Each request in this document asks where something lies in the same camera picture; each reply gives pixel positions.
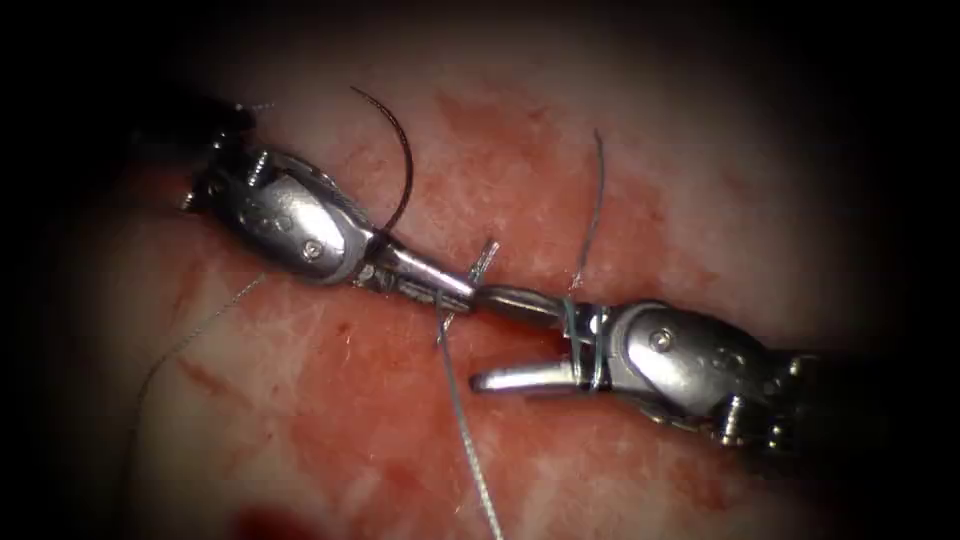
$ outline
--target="metal jaw tip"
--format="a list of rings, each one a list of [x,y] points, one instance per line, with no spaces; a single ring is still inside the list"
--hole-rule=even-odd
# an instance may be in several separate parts
[[[580,380],[573,362],[544,362],[498,368],[470,377],[470,389],[477,393],[573,393]]]

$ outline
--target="blood stain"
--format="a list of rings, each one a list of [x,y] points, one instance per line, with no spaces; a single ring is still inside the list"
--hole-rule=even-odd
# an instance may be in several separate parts
[[[177,361],[177,365],[186,373],[191,382],[204,389],[210,396],[223,399],[246,410],[253,409],[250,398],[221,377],[187,360],[180,359]]]
[[[323,540],[292,511],[271,506],[252,506],[233,518],[232,536],[237,540]]]

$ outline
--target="screw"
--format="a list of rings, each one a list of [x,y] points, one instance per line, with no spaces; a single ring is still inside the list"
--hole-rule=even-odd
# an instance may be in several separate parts
[[[307,240],[303,243],[303,251],[301,255],[307,261],[316,260],[317,257],[323,254],[323,245],[316,240]]]
[[[661,328],[650,334],[650,348],[656,352],[663,353],[670,350],[673,346],[673,335],[666,328]]]

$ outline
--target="reflective metal surface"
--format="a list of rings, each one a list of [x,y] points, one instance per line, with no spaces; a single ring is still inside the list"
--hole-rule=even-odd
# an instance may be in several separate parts
[[[378,231],[326,173],[242,140],[224,137],[214,147],[215,159],[198,175],[185,207],[211,210],[266,258],[318,284],[349,282],[424,303],[433,303],[439,290],[446,309],[472,309],[475,287],[466,274]]]

